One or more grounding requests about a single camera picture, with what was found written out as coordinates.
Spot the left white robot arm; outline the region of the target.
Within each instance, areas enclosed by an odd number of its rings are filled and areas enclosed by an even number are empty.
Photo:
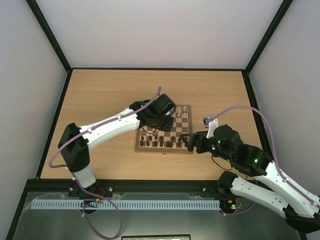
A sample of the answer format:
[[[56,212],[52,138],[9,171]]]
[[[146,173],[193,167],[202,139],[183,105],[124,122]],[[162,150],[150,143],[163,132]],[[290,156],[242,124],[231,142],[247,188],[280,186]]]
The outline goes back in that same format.
[[[142,127],[169,132],[175,108],[176,104],[166,94],[161,94],[151,100],[135,101],[120,113],[96,123],[83,126],[70,123],[60,138],[58,149],[73,177],[87,189],[96,183],[90,166],[91,150],[106,140]]]

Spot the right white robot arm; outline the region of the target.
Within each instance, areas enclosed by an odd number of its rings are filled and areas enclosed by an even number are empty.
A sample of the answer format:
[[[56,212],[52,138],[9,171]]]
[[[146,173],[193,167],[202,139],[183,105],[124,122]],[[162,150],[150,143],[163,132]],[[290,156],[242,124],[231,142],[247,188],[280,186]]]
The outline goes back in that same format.
[[[320,198],[277,169],[275,160],[259,147],[245,144],[237,131],[228,125],[207,132],[186,133],[181,140],[187,149],[198,154],[211,153],[224,159],[240,173],[263,183],[261,187],[237,174],[224,171],[216,187],[224,196],[240,196],[258,203],[281,217],[295,230],[309,234],[320,229]]]

